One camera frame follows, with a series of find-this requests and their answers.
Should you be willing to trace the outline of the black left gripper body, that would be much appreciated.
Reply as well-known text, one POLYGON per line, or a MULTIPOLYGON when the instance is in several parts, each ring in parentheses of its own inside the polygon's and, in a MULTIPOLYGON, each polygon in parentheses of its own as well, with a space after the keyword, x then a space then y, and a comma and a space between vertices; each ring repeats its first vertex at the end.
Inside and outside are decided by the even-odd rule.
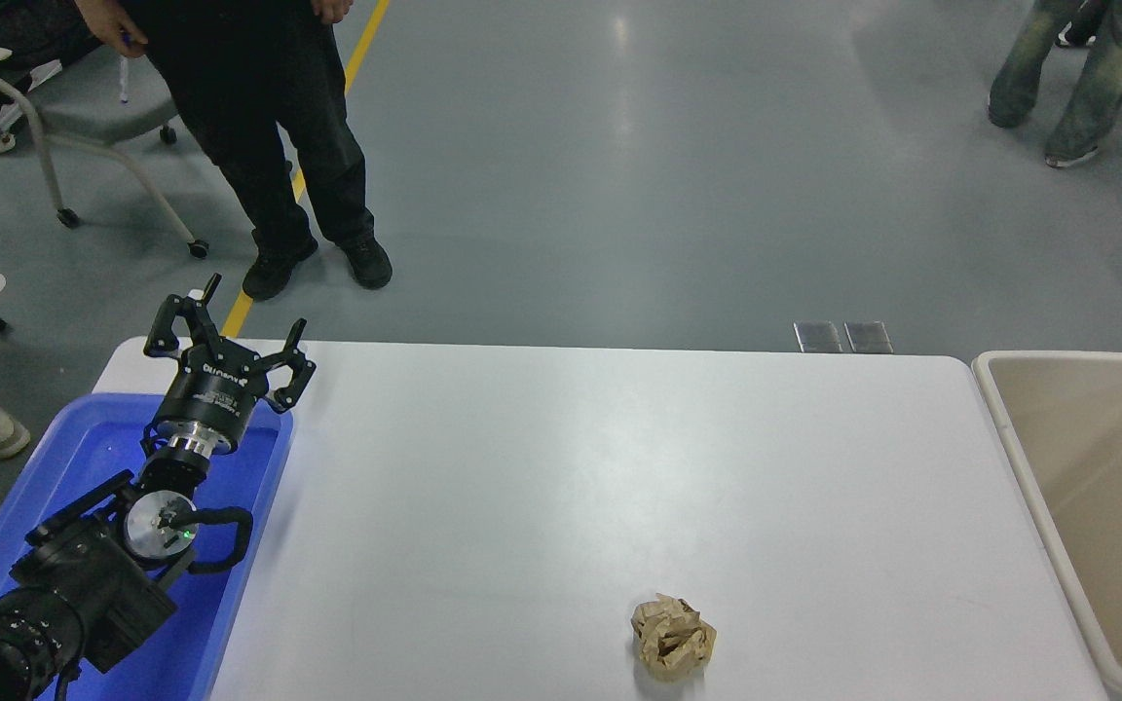
POLYGON ((199 424, 217 435, 218 450, 237 450, 255 404, 267 391, 258 351, 233 341, 195 343, 180 353, 178 372, 151 419, 153 433, 174 435, 199 424))

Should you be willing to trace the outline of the person's right hand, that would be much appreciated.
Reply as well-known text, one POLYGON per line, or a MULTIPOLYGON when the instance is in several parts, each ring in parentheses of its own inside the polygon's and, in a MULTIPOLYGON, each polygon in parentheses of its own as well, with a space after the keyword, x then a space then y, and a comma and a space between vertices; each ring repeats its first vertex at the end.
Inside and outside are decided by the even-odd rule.
POLYGON ((146 54, 147 36, 120 1, 79 0, 75 4, 89 31, 108 48, 129 59, 146 54))

